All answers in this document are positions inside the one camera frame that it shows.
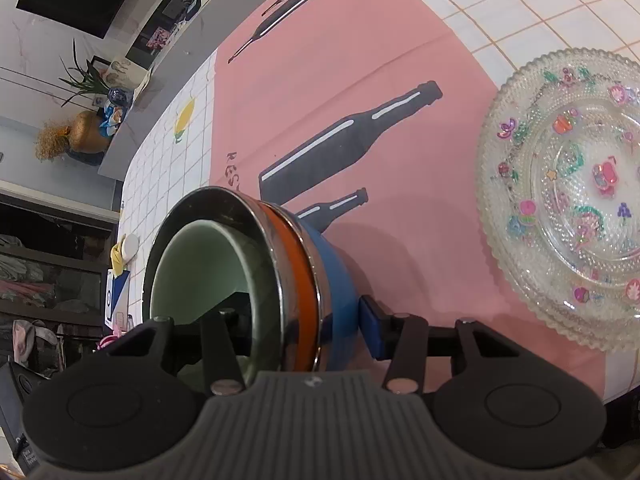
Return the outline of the blue steel bowl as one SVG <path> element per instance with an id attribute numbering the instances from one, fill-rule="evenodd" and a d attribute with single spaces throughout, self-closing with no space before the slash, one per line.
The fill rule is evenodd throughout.
<path id="1" fill-rule="evenodd" d="M 326 272 L 331 297 L 331 315 L 323 319 L 329 321 L 330 332 L 328 372 L 344 370 L 354 354 L 358 333 L 358 304 L 360 295 L 356 291 L 347 266 L 334 247 L 324 236 L 305 220 L 300 220 L 305 232 L 310 236 L 314 248 L 318 250 Z"/>

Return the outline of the green ceramic bowl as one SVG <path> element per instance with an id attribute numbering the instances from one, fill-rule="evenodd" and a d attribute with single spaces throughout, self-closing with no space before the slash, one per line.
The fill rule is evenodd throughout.
<path id="1" fill-rule="evenodd" d="M 256 349 L 255 287 L 247 264 L 250 241 L 212 220 L 196 220 L 171 239 L 152 279 L 150 313 L 171 322 L 163 367 L 196 391 L 204 386 L 201 318 L 218 311 L 243 374 Z"/>

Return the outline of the clear glass plate with stickers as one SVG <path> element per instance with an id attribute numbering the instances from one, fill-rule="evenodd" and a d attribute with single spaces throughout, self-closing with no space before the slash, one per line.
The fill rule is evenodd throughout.
<path id="1" fill-rule="evenodd" d="M 526 306 L 583 346 L 639 345 L 639 66 L 598 49 L 517 70 L 478 137 L 487 244 Z"/>

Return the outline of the dark shelf unit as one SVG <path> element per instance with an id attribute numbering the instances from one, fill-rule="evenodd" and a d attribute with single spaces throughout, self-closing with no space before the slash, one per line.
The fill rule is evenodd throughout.
<path id="1" fill-rule="evenodd" d="M 1 361 L 51 376 L 104 332 L 113 211 L 1 185 Z"/>

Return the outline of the pink restaurant placemat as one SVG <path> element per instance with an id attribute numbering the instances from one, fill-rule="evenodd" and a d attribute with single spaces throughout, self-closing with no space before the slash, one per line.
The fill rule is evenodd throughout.
<path id="1" fill-rule="evenodd" d="M 474 193 L 500 84 L 536 56 L 622 43 L 600 0 L 267 0 L 218 48 L 210 180 L 314 221 L 363 294 L 476 318 L 605 389 L 605 356 L 540 322 L 491 257 Z"/>

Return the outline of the golden vase with dried flowers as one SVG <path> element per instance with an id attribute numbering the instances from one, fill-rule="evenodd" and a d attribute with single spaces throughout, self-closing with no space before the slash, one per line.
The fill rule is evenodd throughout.
<path id="1" fill-rule="evenodd" d="M 100 133 L 101 122 L 98 113 L 91 110 L 67 122 L 46 122 L 36 137 L 35 156 L 39 160 L 53 160 L 70 153 L 104 153 L 110 139 Z"/>

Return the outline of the green potted plant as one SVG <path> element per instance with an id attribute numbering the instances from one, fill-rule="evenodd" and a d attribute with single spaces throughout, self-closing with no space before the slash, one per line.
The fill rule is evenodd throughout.
<path id="1" fill-rule="evenodd" d="M 61 78 L 64 84 L 73 89 L 73 94 L 63 102 L 63 106 L 72 102 L 76 96 L 107 96 L 111 88 L 107 85 L 100 72 L 90 61 L 81 65 L 78 61 L 76 42 L 73 42 L 73 64 L 63 64 L 65 77 Z"/>

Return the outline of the lemon checked tablecloth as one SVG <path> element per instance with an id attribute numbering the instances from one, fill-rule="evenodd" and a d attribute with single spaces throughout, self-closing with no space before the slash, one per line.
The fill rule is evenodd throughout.
<path id="1" fill-rule="evenodd" d="M 591 5 L 591 11 L 620 37 L 622 43 L 615 50 L 586 48 L 638 58 L 639 0 L 600 0 Z M 131 263 L 128 297 L 129 311 L 135 321 L 142 318 L 143 275 L 160 224 L 183 195 L 213 184 L 210 170 L 218 48 L 157 119 L 126 173 L 119 225 L 125 233 L 134 234 L 140 240 L 139 250 Z M 605 356 L 605 389 L 598 392 L 600 396 L 612 400 L 638 385 L 637 353 L 602 353 Z"/>

